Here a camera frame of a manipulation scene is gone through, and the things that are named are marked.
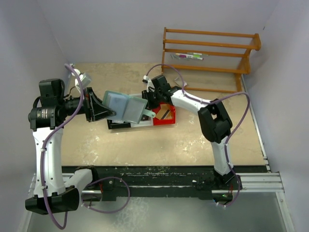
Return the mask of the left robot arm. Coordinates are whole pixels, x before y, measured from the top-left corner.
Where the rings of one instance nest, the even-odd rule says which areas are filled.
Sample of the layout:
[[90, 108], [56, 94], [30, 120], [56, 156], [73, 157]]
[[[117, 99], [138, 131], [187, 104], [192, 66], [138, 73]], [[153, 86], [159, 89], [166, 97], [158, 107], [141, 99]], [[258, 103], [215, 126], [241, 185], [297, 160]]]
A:
[[77, 210], [81, 192], [98, 173], [93, 167], [78, 168], [65, 182], [62, 175], [61, 143], [65, 119], [85, 115], [88, 122], [99, 121], [116, 113], [103, 105], [92, 88], [83, 96], [65, 98], [65, 84], [61, 79], [39, 82], [40, 96], [28, 115], [36, 146], [37, 177], [33, 197], [26, 199], [28, 211], [47, 215]]

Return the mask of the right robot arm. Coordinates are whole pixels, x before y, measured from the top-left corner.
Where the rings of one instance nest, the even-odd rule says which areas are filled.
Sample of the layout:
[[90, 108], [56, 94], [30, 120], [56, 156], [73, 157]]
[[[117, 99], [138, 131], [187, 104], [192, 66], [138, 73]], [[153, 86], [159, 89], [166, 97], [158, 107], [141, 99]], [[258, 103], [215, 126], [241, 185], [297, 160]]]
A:
[[212, 104], [210, 100], [185, 94], [180, 87], [171, 87], [163, 75], [152, 79], [145, 75], [142, 81], [147, 84], [142, 96], [148, 101], [150, 109], [157, 108], [160, 103], [167, 103], [198, 116], [201, 132], [211, 143], [214, 178], [218, 185], [230, 182], [235, 175], [227, 141], [231, 134], [232, 121], [224, 105], [221, 102]]

